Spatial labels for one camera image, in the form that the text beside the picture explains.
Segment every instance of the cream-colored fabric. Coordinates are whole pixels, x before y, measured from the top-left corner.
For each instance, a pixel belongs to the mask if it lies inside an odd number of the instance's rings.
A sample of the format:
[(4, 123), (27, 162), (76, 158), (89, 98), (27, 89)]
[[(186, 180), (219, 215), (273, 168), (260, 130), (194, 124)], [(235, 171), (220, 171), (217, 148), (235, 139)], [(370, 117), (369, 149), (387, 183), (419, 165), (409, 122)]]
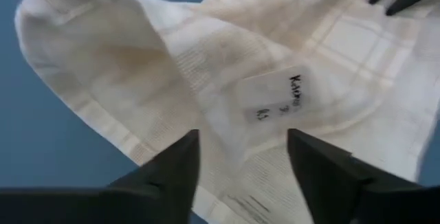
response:
[[(440, 98), (433, 8), (386, 17), (365, 0), (24, 0), (15, 22), (35, 72), (135, 163), (201, 130), (202, 218), (311, 223), (287, 128), (415, 180)], [(311, 72), (314, 108), (247, 122), (237, 82), (294, 65)]]

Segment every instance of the clothing label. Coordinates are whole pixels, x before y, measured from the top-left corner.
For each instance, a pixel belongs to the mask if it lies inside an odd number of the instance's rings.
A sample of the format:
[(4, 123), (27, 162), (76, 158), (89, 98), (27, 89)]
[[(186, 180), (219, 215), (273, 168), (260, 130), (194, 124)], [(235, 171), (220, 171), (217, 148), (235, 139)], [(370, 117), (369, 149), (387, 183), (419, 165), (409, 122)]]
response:
[(309, 70), (303, 65), (252, 76), (236, 86), (249, 122), (268, 121), (302, 111), (309, 100)]
[(270, 203), (258, 193), (252, 194), (242, 187), (228, 190), (222, 200), (231, 210), (253, 224), (288, 223)]

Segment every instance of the blue table surface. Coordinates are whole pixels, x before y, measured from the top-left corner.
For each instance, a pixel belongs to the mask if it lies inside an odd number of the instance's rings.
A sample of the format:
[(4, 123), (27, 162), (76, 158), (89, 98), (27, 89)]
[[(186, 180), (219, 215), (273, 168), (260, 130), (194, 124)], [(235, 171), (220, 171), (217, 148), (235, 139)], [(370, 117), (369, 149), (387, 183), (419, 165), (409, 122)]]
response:
[[(24, 61), (14, 30), (20, 0), (0, 0), (0, 187), (104, 186), (136, 165), (75, 116)], [(440, 129), (420, 182), (440, 184)]]

